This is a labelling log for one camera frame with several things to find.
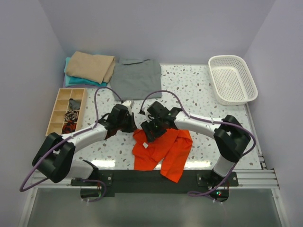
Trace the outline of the orange t-shirt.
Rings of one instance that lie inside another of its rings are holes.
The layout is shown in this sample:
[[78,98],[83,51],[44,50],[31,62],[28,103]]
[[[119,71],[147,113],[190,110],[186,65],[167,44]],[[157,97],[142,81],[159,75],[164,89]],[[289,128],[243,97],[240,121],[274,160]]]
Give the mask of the orange t-shirt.
[[161,163],[160,174],[179,182],[193,145],[189,131],[168,129],[160,138],[148,142],[144,131],[136,130],[133,138],[134,170],[152,171]]

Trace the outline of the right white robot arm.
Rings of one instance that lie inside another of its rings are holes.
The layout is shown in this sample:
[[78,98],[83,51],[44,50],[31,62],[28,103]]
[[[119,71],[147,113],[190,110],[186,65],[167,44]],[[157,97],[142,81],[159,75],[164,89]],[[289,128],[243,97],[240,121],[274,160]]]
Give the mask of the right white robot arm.
[[148,142],[155,141],[169,129],[192,131],[213,139],[220,155],[206,180],[214,186],[221,186],[228,180],[249,143],[255,141],[251,132],[232,115],[222,119],[207,118],[189,114],[182,106],[168,109],[158,101],[141,108],[139,113],[146,117],[141,127]]

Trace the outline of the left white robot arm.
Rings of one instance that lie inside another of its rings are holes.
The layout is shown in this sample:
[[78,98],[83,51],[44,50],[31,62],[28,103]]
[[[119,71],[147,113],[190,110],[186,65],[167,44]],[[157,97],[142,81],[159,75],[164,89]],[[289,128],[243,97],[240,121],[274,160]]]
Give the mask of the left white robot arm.
[[94,185],[98,181],[97,167],[91,162],[75,161],[76,152],[106,140],[118,131],[131,133],[137,127],[132,113],[133,101],[116,104],[112,111],[98,122],[87,128],[59,135],[49,134],[33,159],[32,165],[53,183],[64,178],[81,178],[86,185]]

